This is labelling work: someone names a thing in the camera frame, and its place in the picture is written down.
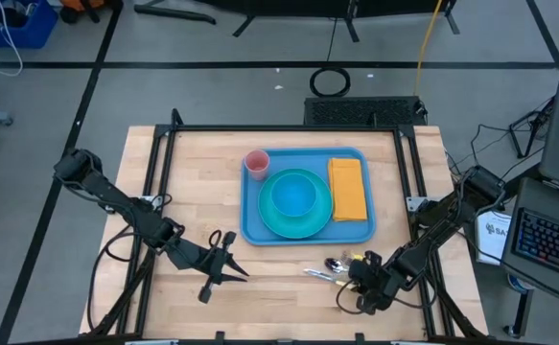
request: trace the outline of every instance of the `floor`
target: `floor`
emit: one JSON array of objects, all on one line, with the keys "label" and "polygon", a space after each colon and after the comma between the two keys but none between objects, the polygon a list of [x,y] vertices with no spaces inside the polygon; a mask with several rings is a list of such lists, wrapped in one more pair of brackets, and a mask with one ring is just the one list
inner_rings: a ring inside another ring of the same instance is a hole
[{"label": "floor", "polygon": [[[0,110],[14,118],[0,126],[0,322],[35,230],[48,220],[41,212],[52,215],[10,342],[72,337],[81,323],[105,216],[64,193],[53,209],[51,171],[64,148],[96,152],[112,179],[128,127],[167,123],[173,107],[187,124],[302,123],[304,99],[313,96],[309,76],[319,65],[307,61],[326,60],[333,20],[257,18],[235,38],[240,14],[190,1],[167,6],[211,14],[218,25],[136,14],[126,2],[119,14],[104,11],[99,24],[58,23],[44,49],[22,52],[20,77],[0,77]],[[360,43],[339,21],[329,59],[354,61],[347,64],[349,96],[410,95],[430,17],[357,19]],[[464,170],[474,163],[469,143],[478,124],[507,127],[553,95],[559,2],[460,0],[454,19],[459,35],[437,19],[420,95],[448,153],[467,157],[458,165]],[[12,51],[0,49],[0,67],[16,67]],[[318,80],[327,92],[341,83]],[[502,136],[483,129],[476,147]],[[498,174],[517,162],[507,137],[477,158]],[[519,295],[498,268],[474,266],[490,334],[506,339],[501,327],[512,322]],[[558,300],[536,295],[523,340],[559,344]]]}]

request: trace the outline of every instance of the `yellow napkin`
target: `yellow napkin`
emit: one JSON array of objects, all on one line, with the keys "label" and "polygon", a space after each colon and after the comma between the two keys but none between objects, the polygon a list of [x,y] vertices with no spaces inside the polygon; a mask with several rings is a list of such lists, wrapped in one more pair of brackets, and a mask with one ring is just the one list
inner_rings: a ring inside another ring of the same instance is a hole
[{"label": "yellow napkin", "polygon": [[359,159],[331,158],[328,161],[330,191],[335,221],[366,220],[366,200]]}]

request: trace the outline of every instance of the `teal bowl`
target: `teal bowl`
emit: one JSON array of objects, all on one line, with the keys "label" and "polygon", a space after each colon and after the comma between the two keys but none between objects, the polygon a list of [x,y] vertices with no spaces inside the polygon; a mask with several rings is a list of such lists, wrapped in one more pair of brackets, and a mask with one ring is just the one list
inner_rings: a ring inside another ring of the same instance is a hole
[{"label": "teal bowl", "polygon": [[277,178],[270,197],[277,211],[288,217],[301,217],[314,208],[317,193],[309,177],[293,172]]},{"label": "teal bowl", "polygon": [[[308,210],[305,210],[307,208],[305,201],[299,201],[299,207],[290,208],[281,204],[281,201],[277,202],[278,199],[273,200],[273,190],[277,183],[279,183],[275,191],[277,197],[281,194],[283,183],[293,185],[293,182],[301,186],[296,194],[312,197],[312,190],[306,187],[305,180],[300,177],[288,177],[294,174],[308,179],[314,187],[314,202]],[[287,239],[304,239],[318,233],[326,226],[332,216],[333,198],[326,182],[315,173],[304,169],[286,169],[271,176],[262,186],[258,196],[258,210],[262,221],[273,233]]]}]

